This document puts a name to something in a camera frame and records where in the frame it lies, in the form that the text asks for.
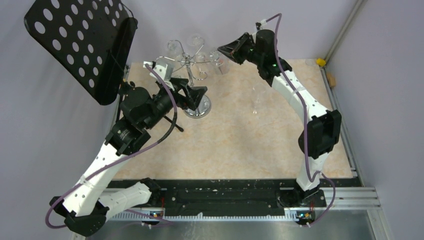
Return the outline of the wine glass removed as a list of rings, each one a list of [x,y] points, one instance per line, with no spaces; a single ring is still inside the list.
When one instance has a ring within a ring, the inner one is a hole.
[[[229,60],[217,49],[209,53],[211,66],[216,75],[226,75],[230,71]]]
[[[257,115],[259,114],[265,104],[265,96],[266,96],[267,88],[262,83],[257,83],[252,87],[251,92],[251,107],[252,107],[252,113]]]

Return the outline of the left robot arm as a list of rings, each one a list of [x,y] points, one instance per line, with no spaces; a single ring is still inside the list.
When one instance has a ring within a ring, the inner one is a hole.
[[[108,220],[132,207],[160,202],[160,186],[144,178],[132,186],[106,194],[116,173],[126,161],[154,147],[149,143],[151,130],[169,112],[170,129],[177,125],[178,109],[196,109],[208,88],[190,86],[186,78],[157,81],[158,92],[126,83],[120,109],[123,116],[112,127],[99,153],[72,189],[50,201],[50,211],[64,218],[64,226],[84,237],[95,234]]]

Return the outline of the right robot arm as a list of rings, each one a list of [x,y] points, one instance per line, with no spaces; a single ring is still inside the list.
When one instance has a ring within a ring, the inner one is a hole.
[[[246,32],[217,50],[239,65],[245,61],[256,65],[259,76],[280,93],[300,117],[303,131],[297,141],[304,159],[295,187],[280,203],[287,207],[307,206],[319,192],[324,163],[339,142],[341,113],[319,103],[301,84],[293,68],[279,57],[274,31]]]

